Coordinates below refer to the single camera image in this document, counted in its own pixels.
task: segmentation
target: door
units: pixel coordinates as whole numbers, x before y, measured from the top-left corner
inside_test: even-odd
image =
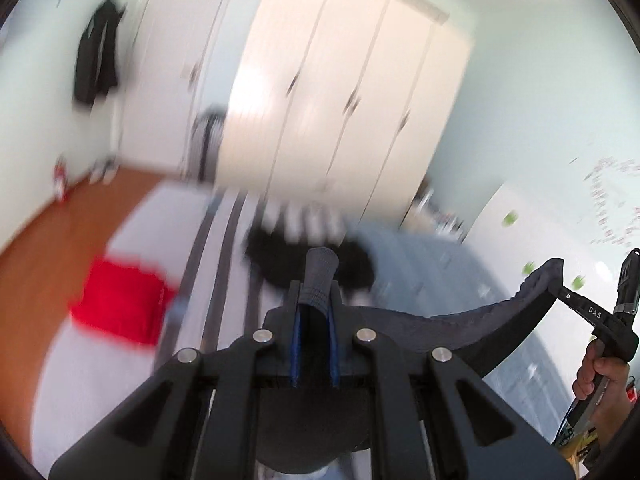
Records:
[[[472,41],[450,23],[436,26],[406,120],[364,218],[396,225],[404,219],[451,114],[471,47]]]
[[[328,203],[361,216],[418,80],[432,20],[391,0],[326,175]]]
[[[270,193],[307,200],[323,189],[388,2],[326,0],[292,92]]]
[[[124,97],[123,160],[184,169],[193,92],[222,0],[149,0]]]
[[[264,193],[290,98],[325,0],[262,0],[236,76],[217,181]]]

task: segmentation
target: shoe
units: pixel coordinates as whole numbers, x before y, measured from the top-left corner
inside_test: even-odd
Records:
[[[119,167],[120,167],[120,164],[115,158],[108,158],[107,164],[105,165],[105,168],[104,168],[104,175],[102,176],[102,183],[105,186],[108,186],[111,182],[113,182],[113,179],[116,177],[116,174],[118,173]]]
[[[91,173],[89,174],[89,184],[95,184],[100,179],[104,178],[104,171],[106,165],[104,161],[96,160],[94,166],[91,169]]]

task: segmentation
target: sticker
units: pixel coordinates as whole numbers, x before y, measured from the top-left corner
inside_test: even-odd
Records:
[[[502,220],[502,226],[510,227],[516,223],[517,219],[518,213],[516,213],[515,211],[511,211],[507,216],[504,217],[504,220]]]
[[[524,276],[529,276],[534,270],[536,270],[536,263],[527,262],[527,265],[522,268],[522,273]]]
[[[584,287],[584,276],[576,276],[571,282],[571,288],[573,290],[580,290]]]

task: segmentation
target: black jacket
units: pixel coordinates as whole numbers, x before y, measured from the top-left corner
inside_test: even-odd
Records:
[[[97,95],[107,95],[118,85],[116,30],[124,11],[106,0],[96,11],[80,38],[74,97],[92,106]]]

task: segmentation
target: red towel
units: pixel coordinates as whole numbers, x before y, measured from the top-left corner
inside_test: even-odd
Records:
[[[70,305],[77,322],[135,343],[158,344],[164,313],[176,291],[137,264],[93,262],[82,300]]]

